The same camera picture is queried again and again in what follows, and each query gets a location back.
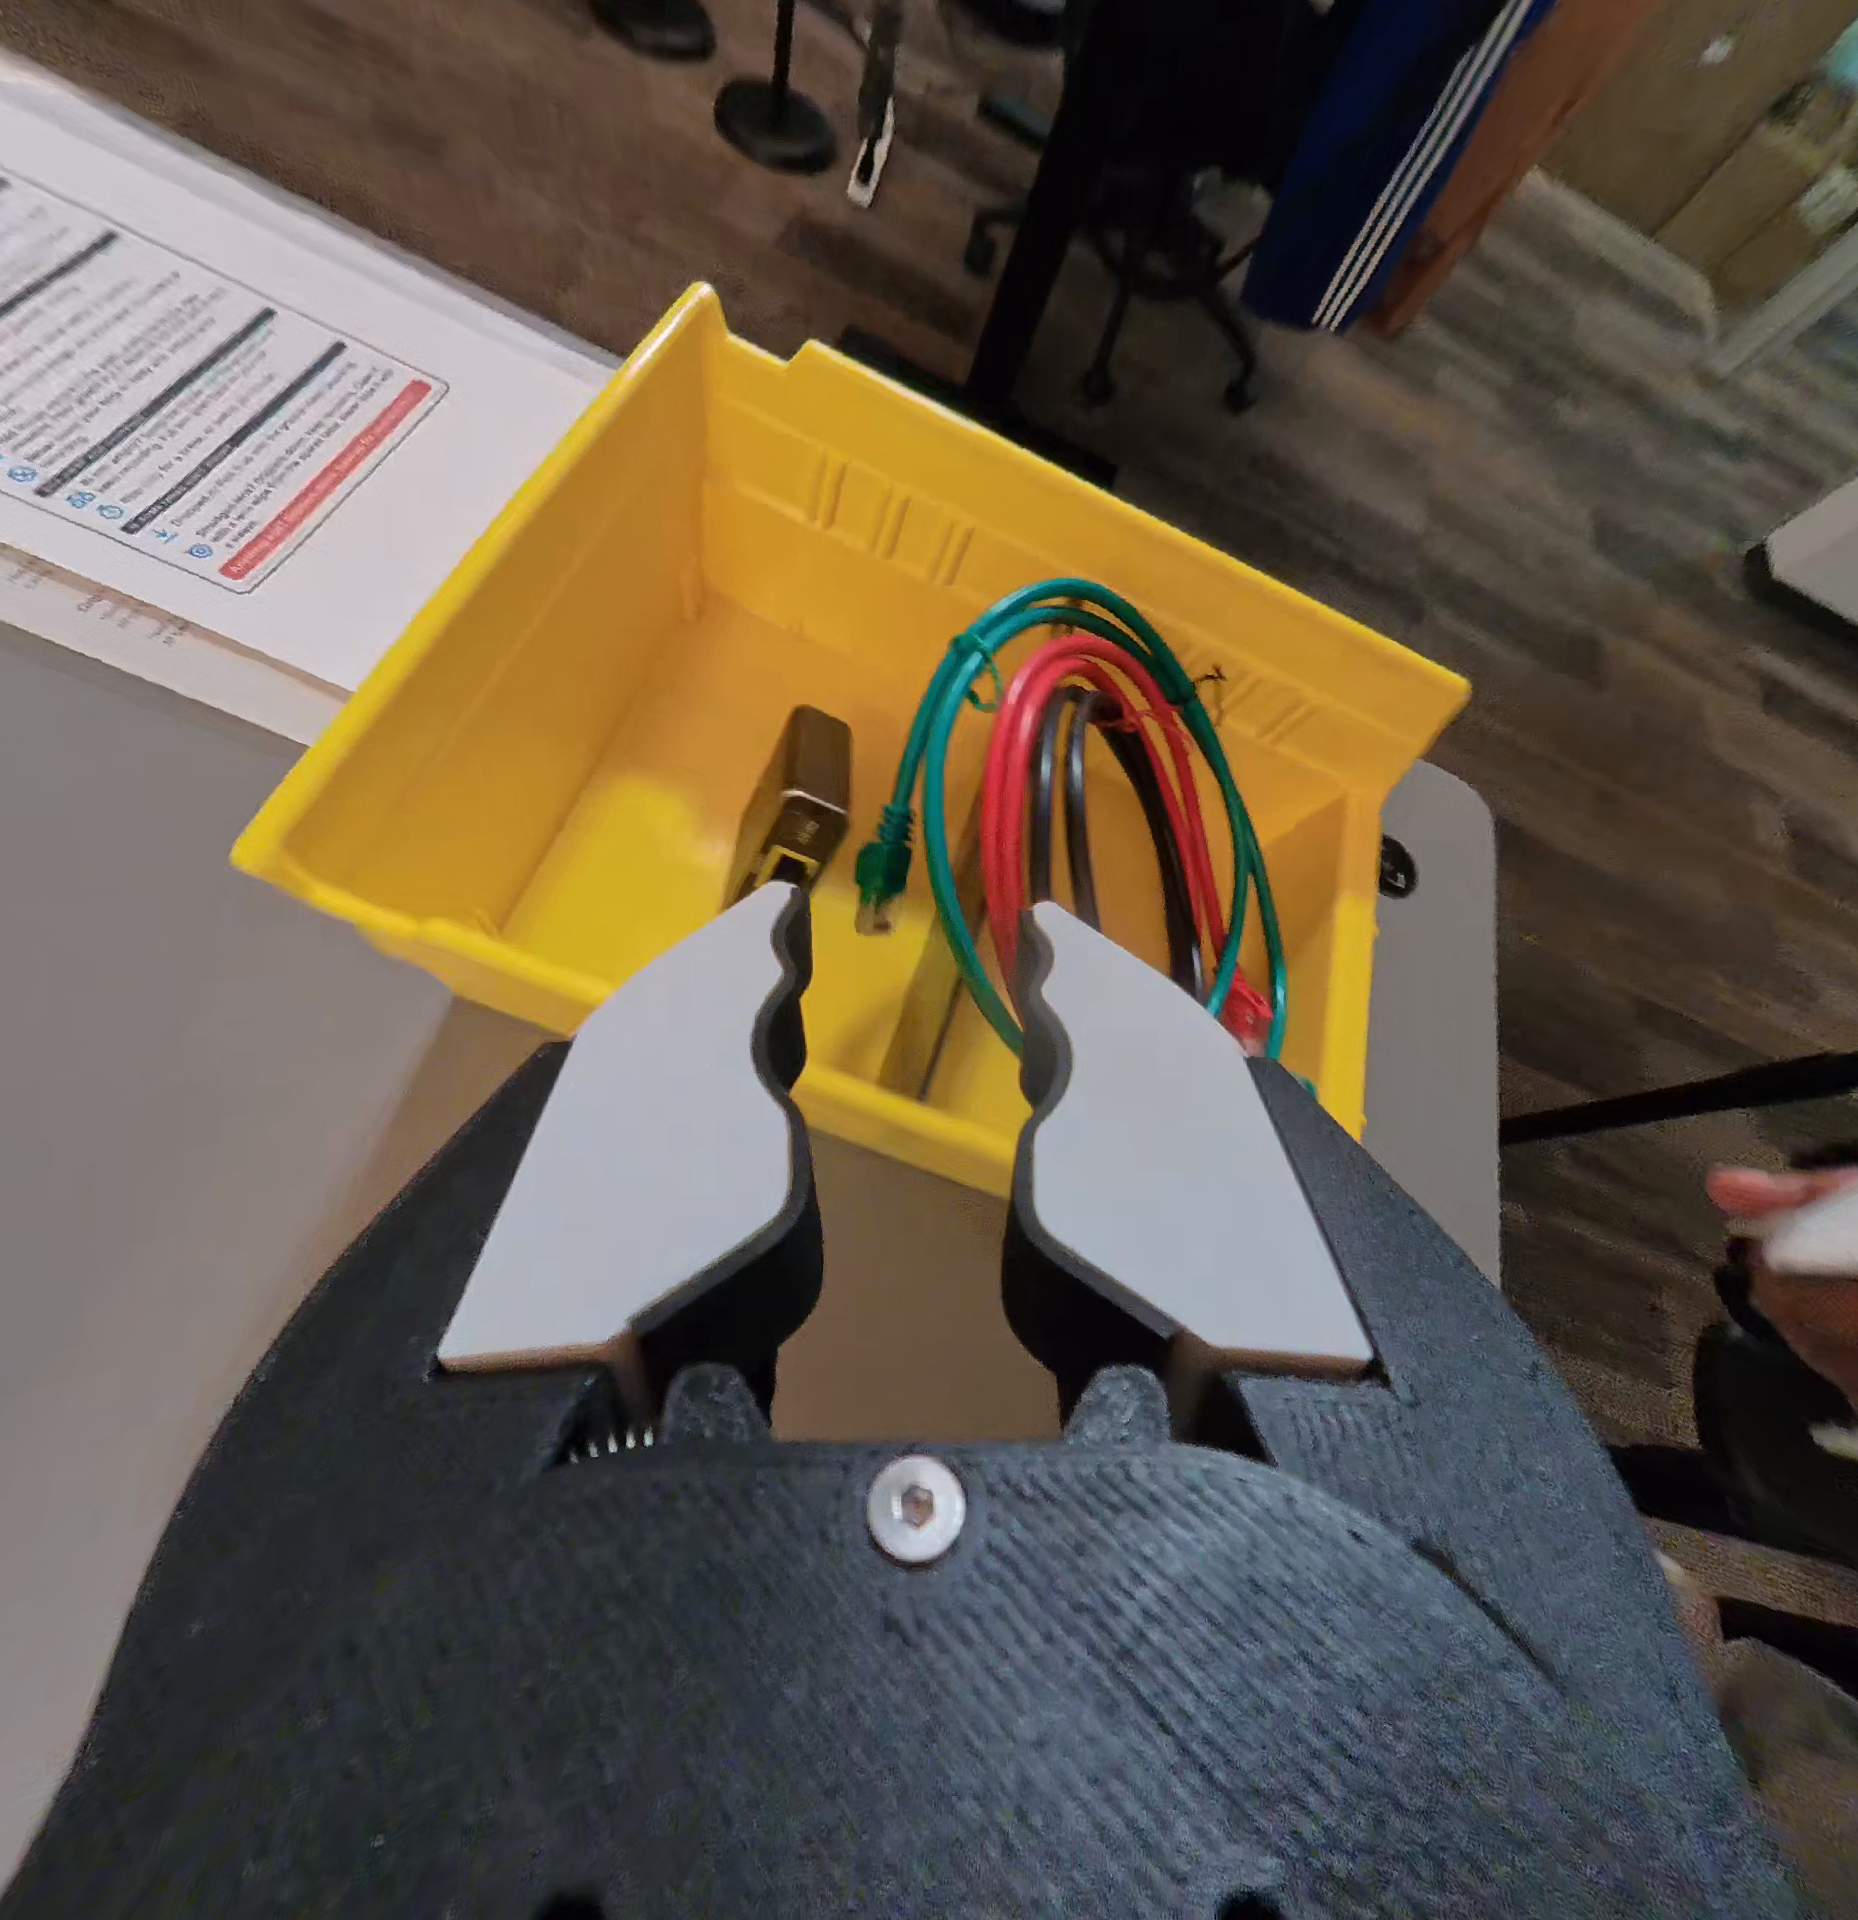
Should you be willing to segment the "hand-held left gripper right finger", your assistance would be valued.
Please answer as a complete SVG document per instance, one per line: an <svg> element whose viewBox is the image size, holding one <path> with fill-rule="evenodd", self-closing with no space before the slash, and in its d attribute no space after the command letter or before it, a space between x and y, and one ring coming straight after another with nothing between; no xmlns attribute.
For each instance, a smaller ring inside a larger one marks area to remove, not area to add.
<svg viewBox="0 0 1858 1920"><path fill-rule="evenodd" d="M1381 1219L1391 1177L1299 1081L1249 1062L1215 1018L1054 902L1020 918L1016 1004L1028 1117L1012 1167L1002 1295L1056 1385L1060 1428L1130 1371L1166 1428L1203 1428L1231 1381L1391 1402L1325 1213L1337 1155ZM1293 1123L1273 1093L1301 1095Z"/></svg>

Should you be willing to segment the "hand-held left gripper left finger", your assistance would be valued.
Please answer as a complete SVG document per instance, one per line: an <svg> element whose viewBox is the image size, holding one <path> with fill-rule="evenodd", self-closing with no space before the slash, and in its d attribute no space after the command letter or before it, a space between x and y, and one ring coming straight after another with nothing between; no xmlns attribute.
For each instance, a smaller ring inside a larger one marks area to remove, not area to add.
<svg viewBox="0 0 1858 1920"><path fill-rule="evenodd" d="M823 1237L795 1087L809 900L765 882L581 1024L436 1343L448 1377L605 1371L661 1430L699 1393L767 1432Z"/></svg>

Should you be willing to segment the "black network splitter adapter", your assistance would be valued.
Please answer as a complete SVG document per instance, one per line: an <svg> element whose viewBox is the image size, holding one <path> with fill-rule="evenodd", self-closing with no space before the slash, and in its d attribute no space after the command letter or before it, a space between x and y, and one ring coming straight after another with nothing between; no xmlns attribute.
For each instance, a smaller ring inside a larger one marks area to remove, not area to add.
<svg viewBox="0 0 1858 1920"><path fill-rule="evenodd" d="M809 892L845 840L849 786L845 723L815 707L791 709L743 808L721 904L775 880Z"/></svg>

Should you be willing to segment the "yellow plastic bin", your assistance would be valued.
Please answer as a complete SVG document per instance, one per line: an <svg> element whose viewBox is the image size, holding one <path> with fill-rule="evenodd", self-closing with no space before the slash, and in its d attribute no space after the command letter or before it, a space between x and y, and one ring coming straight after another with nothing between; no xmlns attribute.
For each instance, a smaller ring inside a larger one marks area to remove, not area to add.
<svg viewBox="0 0 1858 1920"><path fill-rule="evenodd" d="M811 1131L1006 1195L1010 1052L956 1014L882 1085L936 944L916 858L886 938L851 860L948 641L1012 589L1128 599L1203 695L1267 856L1281 1060L1363 1133L1381 804L1469 685L835 350L779 362L685 292L239 836L233 864L466 1002L569 1036L723 910L787 715L851 733L811 898Z"/></svg>

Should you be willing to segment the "grey desk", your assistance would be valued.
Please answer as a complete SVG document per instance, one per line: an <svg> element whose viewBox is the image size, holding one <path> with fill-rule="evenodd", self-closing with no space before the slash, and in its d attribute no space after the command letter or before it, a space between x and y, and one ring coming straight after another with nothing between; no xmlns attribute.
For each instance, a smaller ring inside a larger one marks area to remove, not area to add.
<svg viewBox="0 0 1858 1920"><path fill-rule="evenodd" d="M526 320L3 55L0 109L468 318L484 350ZM77 611L93 593L0 587L0 1893L229 1402L536 1040L227 864L340 695ZM1379 910L1367 1147L1496 1285L1490 816L1421 760L1383 826L1421 884ZM815 1171L827 1281L777 1434L1052 1430L998 1305L1004 1205L841 1141Z"/></svg>

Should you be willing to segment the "person's right hand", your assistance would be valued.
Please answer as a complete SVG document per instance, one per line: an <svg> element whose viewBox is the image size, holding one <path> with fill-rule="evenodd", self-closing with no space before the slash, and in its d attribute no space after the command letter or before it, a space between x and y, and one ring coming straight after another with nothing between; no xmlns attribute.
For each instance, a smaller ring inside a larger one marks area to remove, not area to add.
<svg viewBox="0 0 1858 1920"><path fill-rule="evenodd" d="M1809 1171L1760 1171L1718 1167L1708 1173L1706 1193L1744 1241L1746 1301L1780 1341L1833 1387L1858 1424L1858 1277L1805 1277L1776 1273L1768 1243L1746 1231L1770 1215L1796 1215L1858 1185L1858 1167Z"/></svg>

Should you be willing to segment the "black bar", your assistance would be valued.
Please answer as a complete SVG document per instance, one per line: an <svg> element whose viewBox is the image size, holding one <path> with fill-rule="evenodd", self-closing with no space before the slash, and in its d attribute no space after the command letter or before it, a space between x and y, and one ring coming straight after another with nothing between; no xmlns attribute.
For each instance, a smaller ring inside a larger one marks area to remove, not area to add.
<svg viewBox="0 0 1858 1920"><path fill-rule="evenodd" d="M1496 1143L1502 1149L1512 1149L1696 1117L1798 1107L1849 1093L1858 1093L1858 1052L1817 1054L1794 1062L1732 1070L1670 1087L1504 1117L1498 1125Z"/></svg>

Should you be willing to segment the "black office chair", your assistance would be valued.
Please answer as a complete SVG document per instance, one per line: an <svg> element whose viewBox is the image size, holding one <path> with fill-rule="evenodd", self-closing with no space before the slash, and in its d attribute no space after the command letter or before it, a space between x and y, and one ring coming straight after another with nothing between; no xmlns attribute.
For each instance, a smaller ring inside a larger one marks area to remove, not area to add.
<svg viewBox="0 0 1858 1920"><path fill-rule="evenodd" d="M1225 252L1221 236L1201 218L1197 190L1209 176L1160 162L1108 162L1090 190L1078 238L1106 272L1110 302L1078 384L1084 404L1112 400L1114 350L1132 304L1146 302L1199 310L1235 364L1221 408L1239 418L1253 406L1257 352L1225 282L1255 246L1245 242Z"/></svg>

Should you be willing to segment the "printed instruction sheet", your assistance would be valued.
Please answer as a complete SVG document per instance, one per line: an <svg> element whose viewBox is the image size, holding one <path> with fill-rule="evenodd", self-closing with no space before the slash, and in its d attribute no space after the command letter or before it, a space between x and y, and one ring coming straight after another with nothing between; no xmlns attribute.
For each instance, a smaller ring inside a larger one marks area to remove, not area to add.
<svg viewBox="0 0 1858 1920"><path fill-rule="evenodd" d="M0 627L306 747L617 364L0 53Z"/></svg>

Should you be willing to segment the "black metal table leg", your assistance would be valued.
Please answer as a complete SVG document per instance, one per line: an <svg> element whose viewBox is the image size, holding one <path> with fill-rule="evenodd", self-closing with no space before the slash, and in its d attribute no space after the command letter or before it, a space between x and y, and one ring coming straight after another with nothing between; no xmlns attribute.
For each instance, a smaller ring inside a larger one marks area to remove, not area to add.
<svg viewBox="0 0 1858 1920"><path fill-rule="evenodd" d="M1112 485L1108 459L1032 422L1016 402L1016 384L1102 174L1136 47L1148 37L1146 13L1142 3L1086 5L1008 260L958 388L970 422L1098 489Z"/></svg>

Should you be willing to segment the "blue jacket with white stripes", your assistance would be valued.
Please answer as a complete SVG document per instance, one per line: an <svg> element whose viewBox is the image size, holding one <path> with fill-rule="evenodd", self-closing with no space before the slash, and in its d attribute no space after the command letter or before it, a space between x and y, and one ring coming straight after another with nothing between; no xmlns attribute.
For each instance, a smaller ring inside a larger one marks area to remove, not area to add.
<svg viewBox="0 0 1858 1920"><path fill-rule="evenodd" d="M1343 334L1385 292L1550 3L1361 3L1315 85L1241 284L1245 312Z"/></svg>

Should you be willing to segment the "black round stand base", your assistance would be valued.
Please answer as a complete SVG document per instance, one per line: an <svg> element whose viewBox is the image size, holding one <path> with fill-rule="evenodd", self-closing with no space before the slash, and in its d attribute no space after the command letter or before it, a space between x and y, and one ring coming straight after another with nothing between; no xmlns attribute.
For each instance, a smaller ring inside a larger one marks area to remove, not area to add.
<svg viewBox="0 0 1858 1920"><path fill-rule="evenodd" d="M715 27L701 3L585 3L593 25L627 53L663 65L701 65L715 53Z"/></svg>
<svg viewBox="0 0 1858 1920"><path fill-rule="evenodd" d="M839 148L821 109L793 85L795 17L795 3L775 5L769 73L727 81L711 105L711 122L751 164L813 178L835 164Z"/></svg>

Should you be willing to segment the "cardboard box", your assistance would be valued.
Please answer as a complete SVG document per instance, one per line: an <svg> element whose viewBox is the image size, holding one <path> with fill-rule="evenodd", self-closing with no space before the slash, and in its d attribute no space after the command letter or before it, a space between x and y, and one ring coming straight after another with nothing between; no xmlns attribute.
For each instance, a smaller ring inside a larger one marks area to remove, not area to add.
<svg viewBox="0 0 1858 1920"><path fill-rule="evenodd" d="M1858 3L1656 5L1542 168L1742 320L1858 228Z"/></svg>

